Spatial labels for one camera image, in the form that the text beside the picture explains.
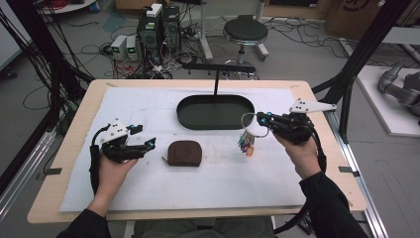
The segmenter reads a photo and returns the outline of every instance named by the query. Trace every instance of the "gray robotic arm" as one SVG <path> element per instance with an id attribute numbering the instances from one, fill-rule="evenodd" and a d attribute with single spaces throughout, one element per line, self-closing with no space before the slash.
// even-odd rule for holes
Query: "gray robotic arm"
<path id="1" fill-rule="evenodd" d="M 392 84 L 403 67 L 404 63 L 398 62 L 390 70 L 386 71 L 380 78 L 377 88 L 380 92 L 398 99 L 399 103 L 408 107 L 412 114 L 420 116 L 420 71 L 408 74 L 405 77 L 402 88 Z"/>

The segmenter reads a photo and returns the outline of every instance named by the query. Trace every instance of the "hand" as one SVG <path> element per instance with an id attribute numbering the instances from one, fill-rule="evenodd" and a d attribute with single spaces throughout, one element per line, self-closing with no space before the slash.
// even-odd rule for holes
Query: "hand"
<path id="1" fill-rule="evenodd" d="M 137 160 L 129 160 L 124 164 L 117 164 L 105 155 L 101 156 L 99 165 L 99 187 L 95 197 L 87 207 L 89 210 L 105 216 L 109 205 L 126 179 L 129 170 Z"/>
<path id="2" fill-rule="evenodd" d="M 295 165 L 296 172 L 302 179 L 307 179 L 321 172 L 318 165 L 317 146 L 313 138 L 295 145 L 276 134 L 273 135 L 284 146 L 287 155 Z"/>

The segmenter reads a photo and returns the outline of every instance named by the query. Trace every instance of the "stool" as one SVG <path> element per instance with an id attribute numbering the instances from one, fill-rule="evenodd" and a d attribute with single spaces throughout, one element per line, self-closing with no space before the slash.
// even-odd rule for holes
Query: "stool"
<path id="1" fill-rule="evenodd" d="M 241 45 L 238 53 L 238 59 L 231 59 L 225 62 L 235 62 L 236 65 L 253 66 L 251 63 L 244 61 L 245 46 L 257 46 L 263 43 L 268 35 L 268 29 L 264 24 L 253 19 L 252 15 L 239 16 L 237 19 L 229 21 L 225 24 L 223 35 L 230 42 Z M 257 72 L 221 72 L 225 79 L 235 74 L 239 79 L 252 76 L 252 79 L 258 79 Z"/>

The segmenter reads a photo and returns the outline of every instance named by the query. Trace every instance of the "black sleeve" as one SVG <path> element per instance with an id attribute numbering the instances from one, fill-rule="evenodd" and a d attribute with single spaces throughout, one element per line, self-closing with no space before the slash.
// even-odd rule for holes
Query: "black sleeve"
<path id="1" fill-rule="evenodd" d="M 301 181 L 300 186 L 317 237 L 368 238 L 350 213 L 343 192 L 323 172 Z"/>
<path id="2" fill-rule="evenodd" d="M 84 209 L 57 238 L 111 238 L 107 220 L 95 212 Z"/>

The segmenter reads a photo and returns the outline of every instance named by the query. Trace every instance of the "gray office chair base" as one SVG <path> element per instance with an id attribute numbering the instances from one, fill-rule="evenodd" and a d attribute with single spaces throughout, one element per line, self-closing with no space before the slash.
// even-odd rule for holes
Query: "gray office chair base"
<path id="1" fill-rule="evenodd" d="M 240 65 L 240 66 L 253 66 L 251 63 L 244 61 L 243 63 L 238 63 L 236 59 L 227 60 L 225 62 L 227 65 Z M 226 80 L 236 79 L 236 80 L 260 80 L 259 75 L 256 72 L 247 73 L 247 72 L 231 72 L 231 71 L 221 71 L 220 76 Z"/>

